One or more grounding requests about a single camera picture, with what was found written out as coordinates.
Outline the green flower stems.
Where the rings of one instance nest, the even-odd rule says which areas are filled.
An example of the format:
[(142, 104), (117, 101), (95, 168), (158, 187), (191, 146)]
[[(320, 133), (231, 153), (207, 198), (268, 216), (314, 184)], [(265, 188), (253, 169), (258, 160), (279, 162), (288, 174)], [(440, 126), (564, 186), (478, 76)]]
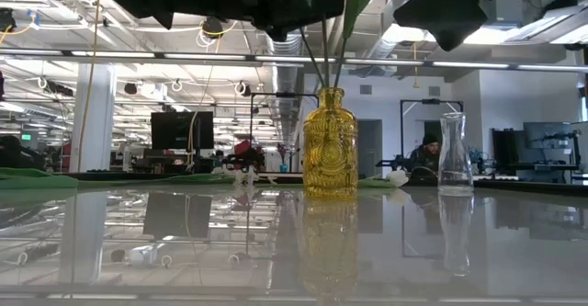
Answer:
[(359, 14), (366, 8), (371, 0), (345, 0), (344, 24), (342, 31), (342, 46), (338, 57), (334, 87), (339, 84), (340, 75), (344, 65), (345, 49), (349, 38), (353, 34), (356, 20)]

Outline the white tulip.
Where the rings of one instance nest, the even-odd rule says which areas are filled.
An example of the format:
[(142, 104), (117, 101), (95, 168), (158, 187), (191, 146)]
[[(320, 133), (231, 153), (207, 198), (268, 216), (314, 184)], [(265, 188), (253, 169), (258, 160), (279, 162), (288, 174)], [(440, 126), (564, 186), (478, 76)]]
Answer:
[(357, 182), (359, 188), (398, 188), (402, 187), (409, 181), (408, 176), (402, 170), (390, 171), (387, 175), (371, 176), (360, 179)]

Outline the yellow glass vase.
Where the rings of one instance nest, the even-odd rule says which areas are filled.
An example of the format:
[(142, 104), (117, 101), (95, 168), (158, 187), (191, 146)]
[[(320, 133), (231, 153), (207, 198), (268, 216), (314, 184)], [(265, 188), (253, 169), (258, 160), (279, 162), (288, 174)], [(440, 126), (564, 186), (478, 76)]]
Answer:
[(358, 181), (357, 121), (343, 106), (345, 92), (326, 87), (319, 106), (304, 121), (303, 185), (314, 200), (356, 198)]

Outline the clear glass vase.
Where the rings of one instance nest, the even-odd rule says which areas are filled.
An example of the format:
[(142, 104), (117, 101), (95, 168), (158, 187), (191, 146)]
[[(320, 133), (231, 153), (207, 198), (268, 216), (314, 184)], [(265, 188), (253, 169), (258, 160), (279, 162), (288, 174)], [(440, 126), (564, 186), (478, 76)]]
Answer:
[(472, 165), (465, 143), (466, 115), (462, 112), (446, 113), (440, 123), (442, 144), (438, 163), (438, 190), (450, 196), (472, 193)]

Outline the small blue vase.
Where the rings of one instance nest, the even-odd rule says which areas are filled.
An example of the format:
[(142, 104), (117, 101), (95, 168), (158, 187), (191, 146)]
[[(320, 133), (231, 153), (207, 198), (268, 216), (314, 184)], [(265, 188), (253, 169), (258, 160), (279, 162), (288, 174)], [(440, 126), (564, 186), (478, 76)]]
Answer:
[(281, 161), (281, 164), (279, 167), (279, 172), (280, 173), (287, 173), (288, 172), (288, 157), (289, 157), (290, 151), (285, 144), (278, 143), (277, 144), (277, 152), (279, 154), (280, 161)]

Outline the rig crossbar light strip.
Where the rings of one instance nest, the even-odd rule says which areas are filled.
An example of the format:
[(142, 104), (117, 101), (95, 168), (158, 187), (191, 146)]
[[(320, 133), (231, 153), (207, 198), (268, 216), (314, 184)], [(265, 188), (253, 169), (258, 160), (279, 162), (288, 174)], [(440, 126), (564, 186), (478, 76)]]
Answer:
[[(19, 60), (45, 60), (115, 63), (152, 63), (152, 64), (185, 64), (200, 65), (214, 64), (264, 64), (277, 63), (285, 65), (303, 65), (321, 63), (323, 58), (312, 59), (304, 56), (253, 55), (253, 54), (223, 54), (223, 53), (172, 53), (172, 52), (143, 52), (143, 51), (66, 51), (43, 49), (0, 48), (0, 56)], [(548, 72), (548, 73), (577, 73), (588, 74), (586, 65), (557, 65), (536, 63), (503, 63), (503, 62), (447, 62), (447, 61), (417, 61), (398, 59), (367, 59), (344, 58), (344, 65), (382, 66), (382, 67), (417, 67), (417, 68), (452, 68), (476, 70), (507, 70), (517, 72)]]

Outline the person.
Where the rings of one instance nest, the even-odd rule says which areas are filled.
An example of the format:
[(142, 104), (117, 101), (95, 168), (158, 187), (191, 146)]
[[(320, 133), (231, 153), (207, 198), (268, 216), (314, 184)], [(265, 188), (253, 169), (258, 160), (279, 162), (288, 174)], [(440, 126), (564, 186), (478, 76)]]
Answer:
[(409, 157), (410, 179), (431, 180), (438, 177), (440, 142), (434, 134), (426, 133), (422, 144)]

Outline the black monitor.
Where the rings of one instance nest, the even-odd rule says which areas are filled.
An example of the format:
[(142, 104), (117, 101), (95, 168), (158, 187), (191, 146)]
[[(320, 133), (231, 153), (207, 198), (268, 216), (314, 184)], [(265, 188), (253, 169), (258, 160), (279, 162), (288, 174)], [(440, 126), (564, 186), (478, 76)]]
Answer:
[(214, 115), (210, 111), (153, 112), (151, 114), (154, 150), (214, 148)]
[(491, 129), (492, 149), (495, 168), (499, 172), (510, 172), (519, 163), (518, 142), (523, 136), (521, 130)]

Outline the grey door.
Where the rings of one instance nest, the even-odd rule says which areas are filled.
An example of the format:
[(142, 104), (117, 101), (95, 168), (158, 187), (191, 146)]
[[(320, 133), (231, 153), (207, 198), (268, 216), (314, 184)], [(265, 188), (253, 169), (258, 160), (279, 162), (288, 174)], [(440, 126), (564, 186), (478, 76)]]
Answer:
[(377, 163), (382, 159), (382, 121), (360, 119), (358, 121), (358, 173), (361, 178), (381, 174)]

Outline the grey monitor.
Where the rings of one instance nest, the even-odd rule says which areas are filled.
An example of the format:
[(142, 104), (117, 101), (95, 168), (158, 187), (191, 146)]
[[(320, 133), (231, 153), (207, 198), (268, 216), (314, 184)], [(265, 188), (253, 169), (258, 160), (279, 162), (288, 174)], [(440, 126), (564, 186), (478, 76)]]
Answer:
[(525, 122), (524, 133), (532, 149), (571, 149), (580, 135), (569, 122)]

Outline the white column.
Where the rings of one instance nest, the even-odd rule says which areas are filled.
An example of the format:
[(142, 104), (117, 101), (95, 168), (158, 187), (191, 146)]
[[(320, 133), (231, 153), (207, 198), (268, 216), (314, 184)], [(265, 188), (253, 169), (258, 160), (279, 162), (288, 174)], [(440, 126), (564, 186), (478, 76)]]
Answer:
[(109, 169), (116, 90), (113, 65), (78, 65), (70, 173)]

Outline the silver air duct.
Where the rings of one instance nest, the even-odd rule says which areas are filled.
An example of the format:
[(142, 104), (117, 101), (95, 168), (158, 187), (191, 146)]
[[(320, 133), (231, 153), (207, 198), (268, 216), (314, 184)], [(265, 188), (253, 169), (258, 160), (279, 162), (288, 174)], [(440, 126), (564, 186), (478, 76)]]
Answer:
[[(302, 38), (298, 32), (287, 35), (286, 40), (279, 42), (271, 38), (266, 39), (267, 48), (272, 55), (277, 56), (299, 56), (302, 47)], [(296, 92), (300, 91), (298, 82), (299, 67), (293, 62), (275, 62), (272, 66), (272, 87), (276, 92)], [(297, 127), (299, 116), (300, 99), (278, 100), (275, 98), (274, 103), (277, 105), (277, 115), (280, 121), (286, 122), (285, 129), (289, 123), (292, 127)]]

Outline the black rig frame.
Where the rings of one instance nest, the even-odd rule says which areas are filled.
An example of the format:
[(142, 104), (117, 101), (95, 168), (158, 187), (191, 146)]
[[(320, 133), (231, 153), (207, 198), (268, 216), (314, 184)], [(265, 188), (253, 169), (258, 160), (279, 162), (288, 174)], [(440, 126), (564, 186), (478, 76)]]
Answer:
[[(313, 97), (316, 100), (316, 106), (319, 106), (319, 99), (318, 96), (315, 94), (307, 94), (307, 93), (296, 93), (296, 92), (276, 92), (276, 93), (268, 93), (268, 92), (252, 92), (250, 95), (250, 117), (249, 117), (249, 147), (253, 145), (253, 118), (254, 118), (254, 98), (256, 96), (271, 96), (275, 97), (278, 100), (290, 100), (294, 98), (303, 98), (303, 97)], [(280, 134), (282, 136), (281, 143), (288, 144), (289, 148), (289, 157), (288, 157), (288, 173), (293, 173), (292, 167), (292, 157), (300, 152), (300, 148), (295, 146), (295, 136), (293, 132), (296, 130), (295, 127), (292, 127), (289, 123), (288, 127), (285, 129), (286, 122), (280, 121)]]
[(408, 114), (416, 104), (440, 106), (445, 104), (454, 113), (464, 112), (464, 103), (456, 100), (441, 100), (438, 98), (424, 98), (424, 99), (401, 99), (400, 100), (400, 144), (401, 155), (405, 155), (404, 147), (404, 117)]

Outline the black table edge rail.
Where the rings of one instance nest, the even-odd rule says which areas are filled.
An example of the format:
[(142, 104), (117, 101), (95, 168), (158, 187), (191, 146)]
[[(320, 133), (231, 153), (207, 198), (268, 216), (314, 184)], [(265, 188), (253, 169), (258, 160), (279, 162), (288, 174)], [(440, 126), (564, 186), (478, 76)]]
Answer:
[[(71, 173), (66, 174), (66, 176), (78, 180), (83, 187), (102, 187), (106, 185), (113, 186), (141, 183), (212, 185), (230, 184), (236, 180), (236, 177), (230, 174), (160, 175), (121, 172), (91, 172)], [(296, 176), (295, 174), (270, 174), (269, 176), (259, 176), (254, 178), (254, 183), (258, 185), (269, 186), (301, 187), (303, 185), (303, 180), (301, 177)], [(565, 197), (588, 198), (588, 186), (581, 185), (550, 184), (483, 178), (482, 180), (475, 181), (474, 187), (546, 195), (561, 195)]]

